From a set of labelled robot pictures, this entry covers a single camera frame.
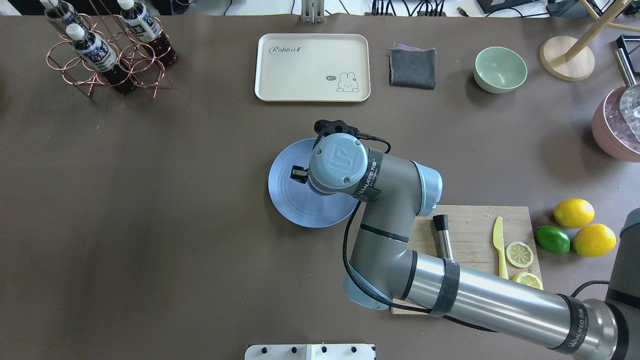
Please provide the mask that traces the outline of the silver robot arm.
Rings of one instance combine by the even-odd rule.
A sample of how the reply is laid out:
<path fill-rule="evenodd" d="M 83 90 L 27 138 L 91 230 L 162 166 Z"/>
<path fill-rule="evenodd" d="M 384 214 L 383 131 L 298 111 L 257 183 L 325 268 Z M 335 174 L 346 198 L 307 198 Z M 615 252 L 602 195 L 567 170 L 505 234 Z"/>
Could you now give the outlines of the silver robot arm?
<path fill-rule="evenodd" d="M 308 168 L 291 178 L 325 196 L 366 203 L 345 269 L 366 296 L 544 346 L 581 360 L 639 358 L 639 210 L 621 231 L 605 300 L 578 300 L 466 268 L 408 247 L 415 218 L 442 194 L 438 171 L 374 148 L 347 133 L 320 135 Z"/>

